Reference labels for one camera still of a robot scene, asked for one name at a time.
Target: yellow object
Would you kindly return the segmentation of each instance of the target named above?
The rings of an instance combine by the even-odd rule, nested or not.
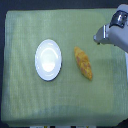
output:
[[[88,56],[79,47],[75,47],[74,52],[76,62],[80,67],[81,73],[89,80],[92,80],[92,71]]]

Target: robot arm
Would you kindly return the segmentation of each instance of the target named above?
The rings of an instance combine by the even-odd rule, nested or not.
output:
[[[93,38],[98,44],[113,44],[128,52],[128,5],[120,5],[110,24],[101,27]]]

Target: plate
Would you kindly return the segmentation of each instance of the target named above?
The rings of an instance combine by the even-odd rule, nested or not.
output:
[[[61,63],[61,51],[56,42],[50,39],[41,42],[35,54],[35,67],[38,75],[43,80],[53,80],[60,71]]]

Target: green cloth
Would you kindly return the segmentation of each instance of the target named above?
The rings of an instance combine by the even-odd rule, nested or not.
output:
[[[123,50],[97,45],[93,35],[115,9],[9,11],[5,22],[2,121],[10,126],[115,126],[128,118],[128,85]],[[45,39],[62,52],[62,68],[50,82],[35,69]],[[74,47],[89,57],[93,79],[77,67]]]

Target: white plate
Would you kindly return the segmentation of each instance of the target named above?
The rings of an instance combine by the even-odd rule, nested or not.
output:
[[[53,80],[61,68],[61,51],[55,41],[44,40],[35,54],[35,67],[38,75],[46,80]]]

